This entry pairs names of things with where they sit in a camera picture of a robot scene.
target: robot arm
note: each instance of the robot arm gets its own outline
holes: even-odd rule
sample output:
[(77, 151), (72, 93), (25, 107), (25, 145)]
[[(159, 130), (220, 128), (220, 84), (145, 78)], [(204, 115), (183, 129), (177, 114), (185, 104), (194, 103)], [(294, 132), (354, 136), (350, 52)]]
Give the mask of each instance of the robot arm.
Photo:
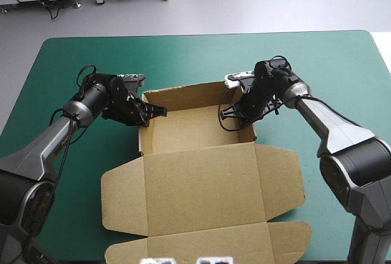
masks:
[(238, 118), (247, 125), (282, 105), (300, 112), (321, 139), (324, 180), (345, 210), (356, 215), (348, 263), (383, 264), (391, 243), (390, 146), (312, 97), (284, 57), (258, 62), (254, 72), (225, 79), (230, 88), (241, 86), (243, 96), (220, 112), (221, 119)]
[(80, 128), (103, 113), (128, 126), (148, 126), (166, 109), (144, 103), (137, 90), (144, 75), (105, 75), (93, 67), (79, 92), (60, 111), (64, 114), (24, 149), (0, 159), (0, 264), (57, 264), (35, 237), (54, 201), (58, 177), (53, 162)]

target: corrugated cardboard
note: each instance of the corrugated cardboard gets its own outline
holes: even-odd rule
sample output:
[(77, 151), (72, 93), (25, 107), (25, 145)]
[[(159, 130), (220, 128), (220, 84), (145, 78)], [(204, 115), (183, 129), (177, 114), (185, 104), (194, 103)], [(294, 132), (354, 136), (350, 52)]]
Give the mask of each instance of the corrugated cardboard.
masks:
[[(256, 144), (252, 127), (222, 130), (217, 106), (225, 91), (217, 82), (145, 93), (168, 108), (167, 118), (140, 130), (144, 156), (103, 175), (102, 206), (107, 229), (148, 238), (109, 247), (108, 264), (149, 257), (180, 264), (202, 256), (232, 256), (236, 264), (300, 259), (310, 227), (267, 222), (304, 203), (298, 156)], [(226, 92), (223, 103), (239, 93)]]
[[(140, 129), (141, 153), (179, 152), (254, 141), (256, 134), (253, 127), (228, 132), (220, 127), (217, 120), (219, 103), (225, 108), (229, 103), (234, 103), (240, 94), (240, 88), (227, 90), (224, 82), (145, 92), (145, 101), (165, 106), (168, 113), (167, 117), (151, 120), (148, 128)], [(224, 125), (227, 128), (238, 127), (235, 119), (225, 120)]]

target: gray floor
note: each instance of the gray floor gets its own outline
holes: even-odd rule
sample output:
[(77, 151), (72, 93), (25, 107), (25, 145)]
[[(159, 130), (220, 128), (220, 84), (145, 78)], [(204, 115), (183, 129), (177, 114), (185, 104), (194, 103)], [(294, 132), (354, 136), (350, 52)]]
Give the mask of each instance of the gray floor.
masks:
[(99, 6), (94, 0), (81, 2), (81, 10), (62, 10), (55, 21), (37, 4), (0, 15), (0, 132), (40, 45), (51, 37), (391, 31), (391, 0), (106, 0)]

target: box lid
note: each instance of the box lid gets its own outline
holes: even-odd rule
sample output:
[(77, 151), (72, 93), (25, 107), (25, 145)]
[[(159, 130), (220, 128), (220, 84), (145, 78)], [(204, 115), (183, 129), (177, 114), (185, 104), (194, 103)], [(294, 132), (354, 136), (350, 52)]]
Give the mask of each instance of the box lid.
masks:
[(159, 257), (191, 264), (204, 256), (231, 256), (235, 264), (296, 263), (310, 243), (310, 233), (304, 222), (262, 222), (115, 244), (105, 258), (108, 264), (135, 264), (142, 258)]
[(146, 155), (101, 186), (103, 225), (148, 236), (265, 222), (305, 200), (297, 154), (254, 142)]

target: green table mat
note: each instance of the green table mat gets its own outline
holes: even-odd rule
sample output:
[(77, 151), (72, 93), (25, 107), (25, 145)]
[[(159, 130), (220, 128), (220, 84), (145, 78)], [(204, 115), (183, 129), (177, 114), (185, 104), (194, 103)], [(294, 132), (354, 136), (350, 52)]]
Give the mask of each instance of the green table mat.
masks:
[[(24, 147), (48, 126), (51, 113), (77, 91), (75, 78), (85, 64), (95, 64), (102, 73), (146, 74), (143, 91), (223, 80), (278, 54), (290, 60), (314, 96), (391, 142), (391, 78), (365, 31), (53, 38), (42, 45), (0, 136), (0, 156)], [(292, 149), (301, 157), (306, 203), (275, 220), (312, 226), (303, 259), (345, 259), (354, 218), (321, 178), (316, 134), (287, 108), (255, 127), (259, 143)], [(53, 256), (103, 259), (109, 245), (140, 238), (105, 230), (100, 199), (102, 174), (137, 158), (137, 145), (137, 128), (98, 118), (71, 147), (56, 203), (40, 235)]]

